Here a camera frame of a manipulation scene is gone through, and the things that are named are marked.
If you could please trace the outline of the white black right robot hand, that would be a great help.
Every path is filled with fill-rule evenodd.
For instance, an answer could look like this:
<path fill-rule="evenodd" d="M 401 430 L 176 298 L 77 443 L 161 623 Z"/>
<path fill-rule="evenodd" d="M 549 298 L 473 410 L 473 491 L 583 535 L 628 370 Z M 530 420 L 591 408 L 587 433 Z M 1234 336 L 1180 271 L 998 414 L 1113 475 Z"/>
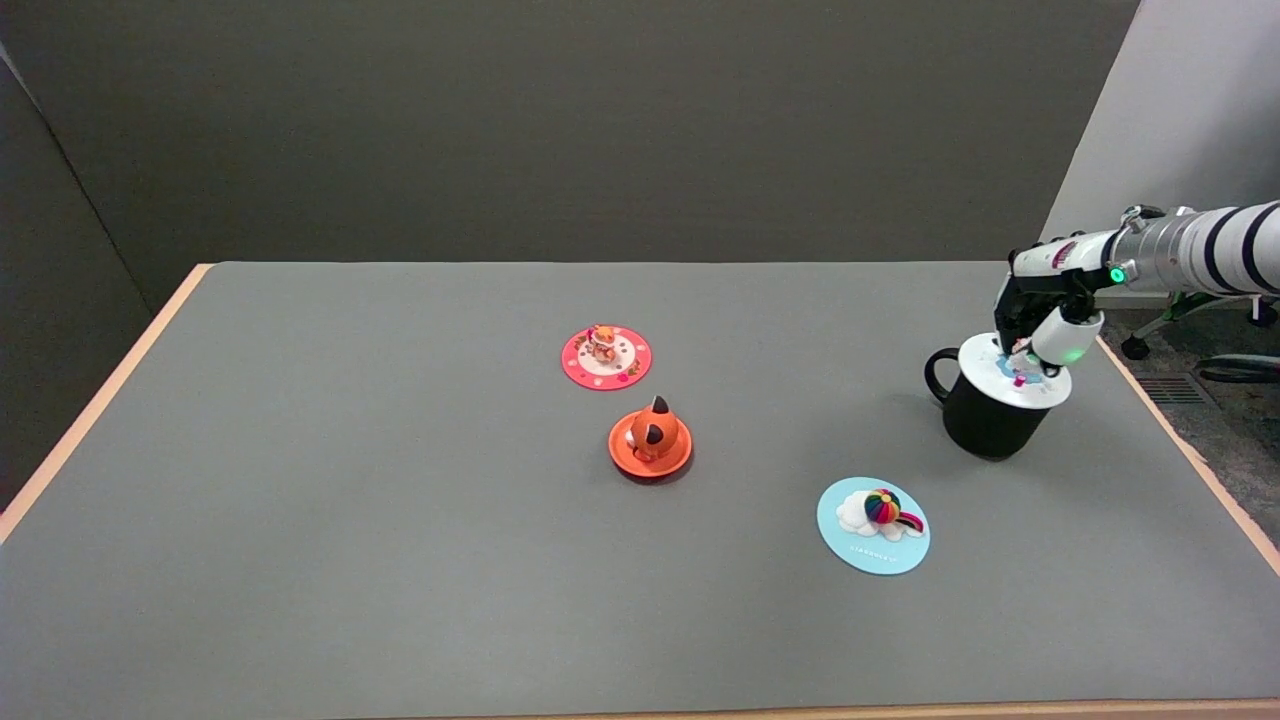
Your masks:
<path fill-rule="evenodd" d="M 1053 374 L 1087 354 L 1105 322 L 1096 293 L 1132 278 L 1112 260 L 1119 236 L 1076 233 L 1010 252 L 993 307 L 1004 355 L 1023 354 Z"/>

